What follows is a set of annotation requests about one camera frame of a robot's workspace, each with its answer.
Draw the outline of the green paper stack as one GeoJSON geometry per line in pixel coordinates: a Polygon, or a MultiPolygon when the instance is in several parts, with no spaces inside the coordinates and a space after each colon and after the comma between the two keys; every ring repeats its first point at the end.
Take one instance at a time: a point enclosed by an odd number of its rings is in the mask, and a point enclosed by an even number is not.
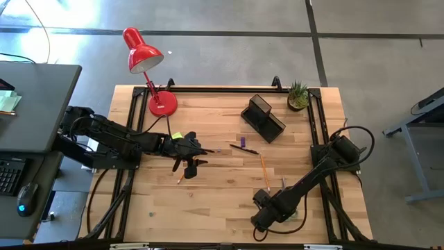
{"type": "Polygon", "coordinates": [[[0,111],[11,113],[21,99],[14,90],[0,90],[0,111]]]}

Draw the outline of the black mesh desk organizer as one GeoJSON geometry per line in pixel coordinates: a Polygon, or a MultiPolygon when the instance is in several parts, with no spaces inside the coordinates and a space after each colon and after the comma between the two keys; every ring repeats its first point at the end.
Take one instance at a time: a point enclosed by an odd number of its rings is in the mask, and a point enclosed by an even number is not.
{"type": "Polygon", "coordinates": [[[258,94],[250,98],[241,117],[269,144],[285,130],[286,125],[271,113],[272,107],[258,94]]]}

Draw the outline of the green-handled scissors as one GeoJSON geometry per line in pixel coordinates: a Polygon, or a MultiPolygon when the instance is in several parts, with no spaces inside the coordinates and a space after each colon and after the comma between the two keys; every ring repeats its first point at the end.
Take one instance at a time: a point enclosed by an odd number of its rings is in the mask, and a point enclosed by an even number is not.
{"type": "MultiPolygon", "coordinates": [[[[284,190],[286,188],[286,183],[285,183],[285,177],[284,176],[281,176],[281,181],[282,181],[282,190],[284,190]]],[[[295,212],[292,215],[290,215],[285,221],[289,222],[290,220],[295,219],[297,217],[298,217],[298,211],[295,210],[295,212]]]]}

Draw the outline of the black pen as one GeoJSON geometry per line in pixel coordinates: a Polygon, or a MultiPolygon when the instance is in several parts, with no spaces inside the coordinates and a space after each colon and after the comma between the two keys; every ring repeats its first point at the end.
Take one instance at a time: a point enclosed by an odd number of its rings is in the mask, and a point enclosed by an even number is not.
{"type": "Polygon", "coordinates": [[[255,150],[247,149],[247,148],[244,148],[244,147],[240,147],[240,146],[237,146],[237,145],[235,145],[235,144],[229,144],[229,145],[230,145],[231,147],[235,148],[235,149],[239,149],[239,150],[242,150],[242,151],[245,151],[245,152],[248,152],[248,153],[252,153],[252,154],[255,154],[255,155],[259,155],[259,152],[255,151],[255,150]]]}

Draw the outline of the white metal bracket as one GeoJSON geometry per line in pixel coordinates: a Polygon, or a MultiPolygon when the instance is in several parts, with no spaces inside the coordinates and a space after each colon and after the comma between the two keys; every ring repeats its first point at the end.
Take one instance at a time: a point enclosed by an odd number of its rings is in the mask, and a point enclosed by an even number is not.
{"type": "Polygon", "coordinates": [[[304,250],[343,250],[343,247],[334,244],[304,244],[304,250]]]}
{"type": "Polygon", "coordinates": [[[132,242],[111,244],[109,250],[149,250],[149,243],[132,242]]]}

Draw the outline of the black aluminium table frame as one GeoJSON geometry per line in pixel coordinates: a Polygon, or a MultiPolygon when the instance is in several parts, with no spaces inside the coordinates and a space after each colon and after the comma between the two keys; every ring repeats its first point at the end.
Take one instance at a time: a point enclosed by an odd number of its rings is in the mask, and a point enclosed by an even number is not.
{"type": "Polygon", "coordinates": [[[292,185],[311,169],[312,133],[319,137],[341,128],[345,121],[339,90],[323,87],[314,102],[323,113],[294,112],[287,94],[274,87],[175,86],[178,109],[170,119],[144,115],[144,128],[155,132],[195,131],[210,152],[208,162],[190,180],[177,181],[168,158],[144,156],[136,171],[124,240],[127,242],[252,243],[257,238],[250,218],[257,212],[253,195],[266,188],[259,155],[231,147],[241,146],[264,157],[272,191],[292,185]],[[285,125],[272,143],[266,142],[241,118],[249,99],[260,95],[285,125]]]}

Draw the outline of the grey side desk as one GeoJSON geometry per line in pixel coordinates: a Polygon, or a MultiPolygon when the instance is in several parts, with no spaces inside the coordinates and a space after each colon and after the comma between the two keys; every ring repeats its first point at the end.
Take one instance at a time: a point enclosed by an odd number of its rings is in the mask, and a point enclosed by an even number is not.
{"type": "Polygon", "coordinates": [[[0,195],[0,239],[27,240],[37,230],[63,158],[53,143],[81,71],[79,65],[0,62],[0,79],[21,97],[14,115],[0,115],[0,160],[27,159],[19,185],[38,185],[26,217],[16,196],[0,195]]]}

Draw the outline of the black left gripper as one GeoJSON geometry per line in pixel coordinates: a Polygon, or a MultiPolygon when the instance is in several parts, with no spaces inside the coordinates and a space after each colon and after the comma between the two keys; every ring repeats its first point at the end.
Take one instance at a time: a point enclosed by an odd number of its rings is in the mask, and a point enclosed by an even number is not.
{"type": "Polygon", "coordinates": [[[197,176],[197,166],[207,164],[206,160],[193,159],[194,156],[201,155],[202,151],[208,152],[207,149],[201,148],[194,131],[189,132],[183,138],[175,140],[170,135],[166,135],[162,146],[162,155],[176,160],[173,172],[177,170],[181,161],[187,162],[187,167],[184,170],[186,179],[197,176]]]}

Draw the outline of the red desk lamp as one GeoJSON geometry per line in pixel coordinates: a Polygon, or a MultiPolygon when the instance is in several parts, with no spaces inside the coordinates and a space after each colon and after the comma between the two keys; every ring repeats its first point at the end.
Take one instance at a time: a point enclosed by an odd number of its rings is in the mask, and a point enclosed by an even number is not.
{"type": "Polygon", "coordinates": [[[128,68],[131,74],[143,74],[152,95],[148,102],[148,109],[156,117],[172,115],[177,107],[176,96],[166,90],[156,90],[148,77],[147,71],[159,65],[164,60],[162,52],[145,43],[141,33],[133,27],[123,31],[123,39],[129,48],[128,68]]]}

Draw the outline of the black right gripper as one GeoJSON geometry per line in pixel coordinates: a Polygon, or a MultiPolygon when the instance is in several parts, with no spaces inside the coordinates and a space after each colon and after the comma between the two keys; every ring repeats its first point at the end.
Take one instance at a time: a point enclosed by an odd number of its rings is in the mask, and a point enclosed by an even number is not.
{"type": "Polygon", "coordinates": [[[259,190],[253,197],[253,203],[259,211],[251,217],[251,223],[256,228],[268,229],[274,222],[282,223],[288,218],[279,200],[282,190],[277,191],[272,197],[264,190],[259,190]]]}

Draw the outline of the blue-grey metal table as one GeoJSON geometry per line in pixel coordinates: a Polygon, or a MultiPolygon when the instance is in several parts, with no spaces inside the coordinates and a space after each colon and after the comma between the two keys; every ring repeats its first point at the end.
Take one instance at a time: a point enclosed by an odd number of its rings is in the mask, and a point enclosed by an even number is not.
{"type": "Polygon", "coordinates": [[[427,169],[444,173],[444,87],[413,107],[407,118],[382,131],[387,138],[401,133],[411,156],[422,192],[406,196],[407,203],[444,198],[444,188],[432,188],[426,177],[427,169]]]}

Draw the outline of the black keyboard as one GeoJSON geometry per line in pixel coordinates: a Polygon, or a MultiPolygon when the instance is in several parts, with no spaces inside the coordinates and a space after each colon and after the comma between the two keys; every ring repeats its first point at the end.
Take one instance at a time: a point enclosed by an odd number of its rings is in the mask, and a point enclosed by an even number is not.
{"type": "Polygon", "coordinates": [[[0,196],[15,196],[26,166],[26,160],[0,159],[0,196]]]}

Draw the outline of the black computer mouse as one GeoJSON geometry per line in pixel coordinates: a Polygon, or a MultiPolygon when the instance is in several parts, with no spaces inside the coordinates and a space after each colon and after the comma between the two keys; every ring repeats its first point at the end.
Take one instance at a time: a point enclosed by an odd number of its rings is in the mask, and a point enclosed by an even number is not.
{"type": "Polygon", "coordinates": [[[33,214],[36,207],[36,198],[39,185],[30,182],[24,185],[17,196],[17,213],[20,217],[28,217],[33,214]]]}

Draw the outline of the potted succulent plant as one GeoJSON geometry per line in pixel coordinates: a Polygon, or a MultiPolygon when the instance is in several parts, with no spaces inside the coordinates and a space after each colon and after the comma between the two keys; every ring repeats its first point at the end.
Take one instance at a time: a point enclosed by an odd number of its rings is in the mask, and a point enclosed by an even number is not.
{"type": "Polygon", "coordinates": [[[287,105],[294,112],[301,111],[309,105],[308,87],[302,81],[295,80],[289,87],[287,105]]]}

